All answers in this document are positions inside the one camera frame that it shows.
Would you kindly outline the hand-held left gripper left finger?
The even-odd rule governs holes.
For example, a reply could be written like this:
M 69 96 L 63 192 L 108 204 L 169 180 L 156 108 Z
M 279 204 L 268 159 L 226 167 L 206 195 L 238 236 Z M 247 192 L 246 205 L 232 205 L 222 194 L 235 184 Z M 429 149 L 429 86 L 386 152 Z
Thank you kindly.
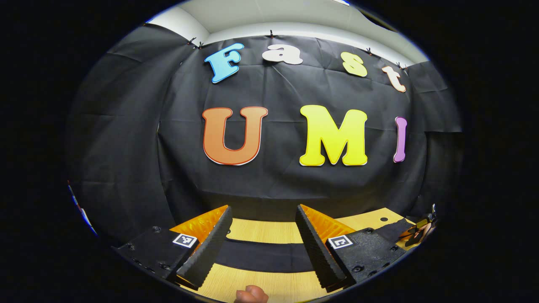
M 116 251 L 154 276 L 198 290 L 206 280 L 232 224 L 228 205 L 173 228 L 154 226 Z

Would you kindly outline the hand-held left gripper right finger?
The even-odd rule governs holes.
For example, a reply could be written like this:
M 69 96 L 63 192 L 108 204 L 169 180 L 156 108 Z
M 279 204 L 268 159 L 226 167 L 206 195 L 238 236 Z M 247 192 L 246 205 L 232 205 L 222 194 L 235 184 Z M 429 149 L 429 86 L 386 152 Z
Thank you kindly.
M 406 254 L 389 236 L 373 228 L 354 230 L 306 205 L 298 205 L 295 223 L 327 292 L 360 284 Z

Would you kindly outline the black backdrop cloth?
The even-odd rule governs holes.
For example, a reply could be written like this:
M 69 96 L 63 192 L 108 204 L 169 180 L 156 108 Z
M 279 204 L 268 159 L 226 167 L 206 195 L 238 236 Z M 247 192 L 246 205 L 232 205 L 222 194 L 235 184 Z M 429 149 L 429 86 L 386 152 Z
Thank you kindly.
M 368 161 L 300 164 L 304 106 L 335 126 L 366 113 Z M 314 37 L 240 37 L 196 49 L 142 26 L 109 49 L 67 119 L 71 187 L 114 245 L 229 205 L 235 218 L 294 221 L 303 204 L 341 218 L 386 207 L 449 213 L 462 162 L 456 98 L 430 61 L 399 69 Z

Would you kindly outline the black jeans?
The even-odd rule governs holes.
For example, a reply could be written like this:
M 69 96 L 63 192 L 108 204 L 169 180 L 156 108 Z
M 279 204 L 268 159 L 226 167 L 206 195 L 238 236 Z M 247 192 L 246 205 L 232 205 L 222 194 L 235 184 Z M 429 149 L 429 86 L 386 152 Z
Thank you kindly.
M 399 236 L 415 224 L 387 208 L 335 220 L 354 230 L 373 228 L 400 247 Z M 216 259 L 220 265 L 285 274 L 314 271 L 296 223 L 233 219 L 231 230 L 233 239 L 225 239 Z

